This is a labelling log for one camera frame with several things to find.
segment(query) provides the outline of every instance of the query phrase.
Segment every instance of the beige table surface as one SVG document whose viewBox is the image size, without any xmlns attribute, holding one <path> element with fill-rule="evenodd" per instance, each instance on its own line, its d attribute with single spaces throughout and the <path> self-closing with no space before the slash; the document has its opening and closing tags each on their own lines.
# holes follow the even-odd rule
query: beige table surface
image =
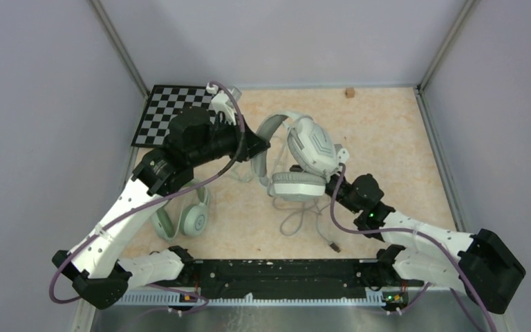
<svg viewBox="0 0 531 332">
<path fill-rule="evenodd" d="M 244 91 L 239 103 L 249 126 L 256 131 L 267 115 L 280 110 L 295 110 L 311 115 L 329 132 L 335 143 L 346 147 L 347 179 L 371 173 L 385 192 L 383 201 L 418 220 L 454 230 L 443 185 L 436 168 L 422 118 L 410 88 L 356 89 L 347 99 L 343 89 L 255 90 Z M 280 129 L 277 135 L 283 135 Z M 281 143 L 272 141 L 268 151 L 268 172 Z M 137 163 L 149 149 L 139 149 Z M 215 174 L 228 158 L 194 170 L 195 177 L 206 179 Z M 288 166 L 295 163 L 292 157 Z M 247 174 L 249 163 L 239 165 Z M 208 186 L 212 194 L 209 223 L 199 237 L 178 235 L 171 243 L 158 237 L 151 223 L 145 223 L 123 252 L 123 257 L 148 255 L 170 245 L 187 248 L 197 259 L 336 259 L 375 257 L 385 244 L 375 239 L 338 230 L 330 221 L 328 209 L 320 217 L 321 231 L 340 248 L 336 253 L 317 234 L 315 215 L 305 214 L 302 229 L 292 237 L 279 232 L 288 211 L 272 207 L 272 199 L 254 179 L 240 183 L 221 177 Z M 171 201 L 167 211 L 178 218 L 183 204 L 198 201 L 194 193 Z M 328 197 L 322 203 L 329 202 Z M 299 208 L 300 203 L 281 202 L 281 206 Z M 355 228 L 355 215 L 337 204 L 337 218 Z M 295 216 L 285 229 L 299 222 Z"/>
</svg>

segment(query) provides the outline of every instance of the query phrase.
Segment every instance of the wooden block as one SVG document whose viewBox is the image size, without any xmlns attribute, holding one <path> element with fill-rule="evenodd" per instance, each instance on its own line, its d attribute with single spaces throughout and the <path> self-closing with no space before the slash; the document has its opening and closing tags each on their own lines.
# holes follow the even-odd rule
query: wooden block
<svg viewBox="0 0 531 332">
<path fill-rule="evenodd" d="M 347 97 L 347 98 L 355 97 L 355 89 L 354 88 L 345 89 L 345 97 Z"/>
</svg>

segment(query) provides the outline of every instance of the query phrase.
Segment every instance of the green headphones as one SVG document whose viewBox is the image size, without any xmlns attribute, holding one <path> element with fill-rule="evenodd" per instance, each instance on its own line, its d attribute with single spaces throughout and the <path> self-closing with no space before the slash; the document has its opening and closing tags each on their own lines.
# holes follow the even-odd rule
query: green headphones
<svg viewBox="0 0 531 332">
<path fill-rule="evenodd" d="M 200 181 L 192 180 L 185 187 L 191 187 L 198 183 Z M 180 229 L 182 229 L 184 235 L 189 237 L 197 237 L 205 230 L 209 218 L 210 193 L 206 187 L 200 187 L 196 189 L 196 195 L 198 195 L 198 199 L 201 202 L 199 204 L 188 205 L 180 211 L 180 218 L 178 219 L 176 229 L 174 229 L 174 223 L 172 223 L 172 220 L 164 209 L 165 204 L 150 217 L 150 221 L 158 236 L 167 241 L 171 241 L 178 235 Z"/>
</svg>

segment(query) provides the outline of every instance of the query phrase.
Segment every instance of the white headphones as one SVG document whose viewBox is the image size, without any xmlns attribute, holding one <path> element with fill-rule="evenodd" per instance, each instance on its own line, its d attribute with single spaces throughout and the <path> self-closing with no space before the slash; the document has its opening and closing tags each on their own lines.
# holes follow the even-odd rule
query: white headphones
<svg viewBox="0 0 531 332">
<path fill-rule="evenodd" d="M 284 124 L 288 129 L 288 149 L 305 172 L 274 173 L 270 181 L 266 169 L 267 151 L 252 158 L 251 167 L 260 184 L 267 188 L 268 195 L 287 201 L 309 201 L 324 195 L 326 183 L 339 170 L 339 162 L 348 158 L 348 152 L 340 145 L 335 146 L 328 133 L 310 116 L 293 111 L 267 117 L 256 134 L 269 141 L 288 118 L 294 120 L 292 126 Z"/>
<path fill-rule="evenodd" d="M 193 180 L 186 184 L 185 187 L 191 187 L 197 183 L 199 181 Z M 205 230 L 209 219 L 210 193 L 206 187 L 200 187 L 196 189 L 196 195 L 201 202 L 188 205 L 180 210 L 180 218 L 178 219 L 176 230 L 174 230 L 174 224 L 163 206 L 150 217 L 158 236 L 171 241 L 178 235 L 180 228 L 182 228 L 182 233 L 189 237 L 197 237 Z"/>
</svg>

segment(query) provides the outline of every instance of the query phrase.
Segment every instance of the black and white checkered board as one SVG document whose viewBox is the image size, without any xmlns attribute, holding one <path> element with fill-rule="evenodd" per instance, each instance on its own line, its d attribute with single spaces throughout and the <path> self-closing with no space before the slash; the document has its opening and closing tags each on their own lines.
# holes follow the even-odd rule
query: black and white checkered board
<svg viewBox="0 0 531 332">
<path fill-rule="evenodd" d="M 155 85 L 147 99 L 145 111 L 131 145 L 134 147 L 159 147 L 169 133 L 171 119 L 190 106 L 209 110 L 214 123 L 215 111 L 210 106 L 212 95 L 204 86 Z"/>
</svg>

